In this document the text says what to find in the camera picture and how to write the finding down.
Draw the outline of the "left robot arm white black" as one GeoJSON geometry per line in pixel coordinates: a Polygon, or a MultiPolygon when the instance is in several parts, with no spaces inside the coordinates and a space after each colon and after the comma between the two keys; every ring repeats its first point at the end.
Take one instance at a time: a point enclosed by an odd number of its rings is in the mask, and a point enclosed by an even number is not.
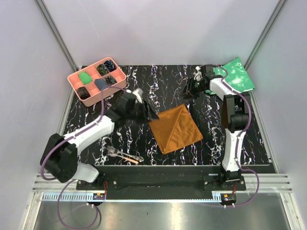
{"type": "Polygon", "coordinates": [[[112,134],[129,120],[139,124],[149,123],[159,117],[142,98],[140,88],[126,90],[117,103],[107,110],[103,109],[98,118],[82,128],[64,136],[53,134],[45,147],[40,160],[40,173],[44,180],[85,181],[94,190],[103,186],[103,177],[93,165],[79,162],[78,155],[98,139],[112,134]],[[52,177],[47,178],[44,172],[52,177]]]}

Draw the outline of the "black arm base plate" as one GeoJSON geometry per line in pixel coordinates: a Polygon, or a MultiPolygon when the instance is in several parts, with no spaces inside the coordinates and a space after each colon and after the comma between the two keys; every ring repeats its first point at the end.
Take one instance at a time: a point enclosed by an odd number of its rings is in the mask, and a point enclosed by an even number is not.
{"type": "Polygon", "coordinates": [[[245,191],[246,184],[241,174],[240,183],[233,189],[222,189],[217,179],[220,166],[99,166],[100,175],[96,182],[78,182],[77,190],[116,191],[126,187],[192,187],[205,191],[245,191]]]}

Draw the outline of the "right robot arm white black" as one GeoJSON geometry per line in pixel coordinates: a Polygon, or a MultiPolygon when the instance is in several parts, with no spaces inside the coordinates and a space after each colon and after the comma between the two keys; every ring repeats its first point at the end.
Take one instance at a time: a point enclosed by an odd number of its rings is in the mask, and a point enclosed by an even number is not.
{"type": "Polygon", "coordinates": [[[211,91],[221,100],[221,125],[225,129],[226,144],[222,166],[214,182],[224,190],[233,189],[241,180],[241,151],[243,140],[251,123],[251,108],[248,98],[226,82],[225,75],[215,74],[215,65],[197,66],[193,77],[189,78],[181,95],[184,99],[196,99],[201,92],[211,91]]]}

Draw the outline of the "orange cloth napkin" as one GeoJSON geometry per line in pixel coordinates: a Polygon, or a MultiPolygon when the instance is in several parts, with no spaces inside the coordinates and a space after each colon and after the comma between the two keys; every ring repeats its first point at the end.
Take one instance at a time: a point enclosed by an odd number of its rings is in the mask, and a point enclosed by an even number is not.
{"type": "Polygon", "coordinates": [[[149,126],[163,155],[203,139],[184,104],[161,112],[158,117],[159,119],[150,122],[149,126]]]}

